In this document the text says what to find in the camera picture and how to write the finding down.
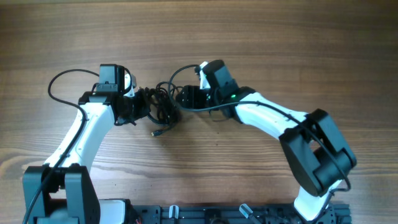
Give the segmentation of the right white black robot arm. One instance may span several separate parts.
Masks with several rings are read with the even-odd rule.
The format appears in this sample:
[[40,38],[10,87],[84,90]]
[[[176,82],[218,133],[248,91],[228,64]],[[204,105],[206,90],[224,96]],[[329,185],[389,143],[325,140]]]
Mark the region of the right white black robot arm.
[[191,112],[220,110],[226,118],[278,140],[300,185],[293,202],[295,216],[304,223],[323,217],[339,223],[340,217],[330,212],[330,200],[337,192],[351,190],[348,174],[357,160],[332,117],[321,109],[290,110],[248,86],[238,86],[222,60],[193,68],[200,84],[186,85],[172,97],[177,107]]

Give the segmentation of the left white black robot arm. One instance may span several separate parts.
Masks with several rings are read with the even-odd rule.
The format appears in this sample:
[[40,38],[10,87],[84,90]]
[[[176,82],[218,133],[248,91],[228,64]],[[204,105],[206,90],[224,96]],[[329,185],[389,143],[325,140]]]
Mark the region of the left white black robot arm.
[[24,223],[138,223],[130,200],[97,197],[90,170],[106,134],[147,116],[149,102],[121,65],[102,64],[97,77],[74,105],[76,118],[59,147],[24,172]]

